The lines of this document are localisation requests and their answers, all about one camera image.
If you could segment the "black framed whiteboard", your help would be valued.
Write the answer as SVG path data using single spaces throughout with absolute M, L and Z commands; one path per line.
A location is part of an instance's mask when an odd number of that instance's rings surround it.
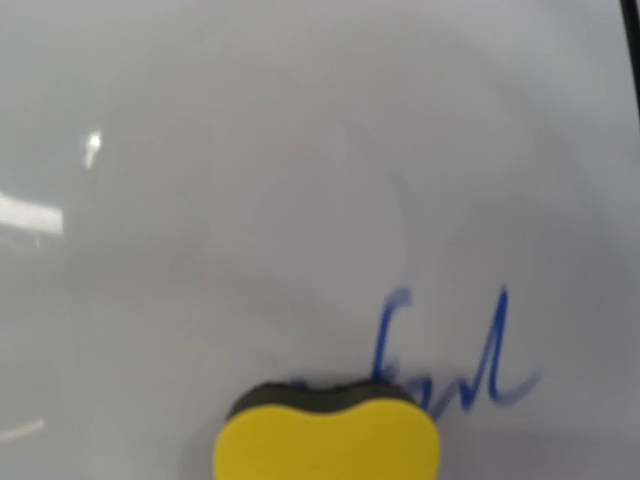
M 5 1 L 1 475 L 208 479 L 385 366 L 443 479 L 639 475 L 622 1 Z

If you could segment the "yellow whiteboard eraser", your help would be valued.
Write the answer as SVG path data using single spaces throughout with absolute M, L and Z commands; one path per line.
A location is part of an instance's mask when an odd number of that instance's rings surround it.
M 255 479 L 435 479 L 441 442 L 402 387 L 363 380 L 332 388 L 264 383 L 231 407 L 212 475 Z

